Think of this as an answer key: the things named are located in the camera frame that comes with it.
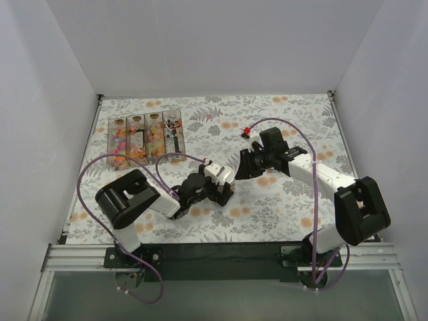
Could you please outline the clear compartment candy box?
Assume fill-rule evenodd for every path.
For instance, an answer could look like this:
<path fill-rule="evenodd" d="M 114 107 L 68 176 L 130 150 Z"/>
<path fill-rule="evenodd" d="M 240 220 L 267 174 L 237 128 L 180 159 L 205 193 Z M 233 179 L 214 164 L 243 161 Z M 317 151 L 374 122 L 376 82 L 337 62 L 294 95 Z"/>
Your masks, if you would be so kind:
<path fill-rule="evenodd" d="M 185 140 L 180 110 L 130 115 L 108 121 L 107 163 L 114 169 L 127 169 L 136 164 L 156 161 L 172 163 L 185 158 Z"/>

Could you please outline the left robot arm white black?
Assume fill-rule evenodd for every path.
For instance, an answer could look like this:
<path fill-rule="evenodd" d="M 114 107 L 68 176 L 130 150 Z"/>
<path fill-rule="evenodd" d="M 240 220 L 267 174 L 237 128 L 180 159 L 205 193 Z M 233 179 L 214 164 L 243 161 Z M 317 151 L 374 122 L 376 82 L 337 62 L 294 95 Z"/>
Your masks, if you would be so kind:
<path fill-rule="evenodd" d="M 142 171 L 136 169 L 101 188 L 95 200 L 111 222 L 116 241 L 123 246 L 120 261 L 133 268 L 142 261 L 135 221 L 143 213 L 151 210 L 177 220 L 205 199 L 224 206 L 234 194 L 234 183 L 235 171 L 231 167 L 210 161 L 173 188 L 179 196 L 176 199 L 152 186 Z"/>

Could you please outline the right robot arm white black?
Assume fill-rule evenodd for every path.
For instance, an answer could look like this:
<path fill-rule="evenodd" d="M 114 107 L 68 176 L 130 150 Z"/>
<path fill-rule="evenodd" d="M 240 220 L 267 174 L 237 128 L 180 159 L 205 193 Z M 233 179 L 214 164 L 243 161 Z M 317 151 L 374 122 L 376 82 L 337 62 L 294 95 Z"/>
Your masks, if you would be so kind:
<path fill-rule="evenodd" d="M 317 165 L 303 148 L 289 147 L 276 127 L 260 133 L 245 128 L 241 136 L 248 147 L 240 152 L 237 180 L 253 179 L 274 169 L 306 183 L 315 196 L 322 195 L 334 204 L 334 222 L 305 236 L 300 247 L 283 254 L 287 264 L 319 265 L 335 249 L 359 245 L 390 226 L 389 212 L 373 178 L 356 179 Z"/>

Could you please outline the round metal jar lid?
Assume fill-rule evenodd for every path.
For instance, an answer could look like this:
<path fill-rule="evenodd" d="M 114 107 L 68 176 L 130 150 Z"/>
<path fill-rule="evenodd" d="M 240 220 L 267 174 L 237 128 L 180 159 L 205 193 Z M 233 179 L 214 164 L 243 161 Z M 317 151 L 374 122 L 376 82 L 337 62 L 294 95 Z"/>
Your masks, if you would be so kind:
<path fill-rule="evenodd" d="M 222 185 L 225 185 L 226 183 L 232 185 L 235 182 L 235 171 L 229 167 L 224 166 L 223 172 L 220 175 L 220 182 Z"/>

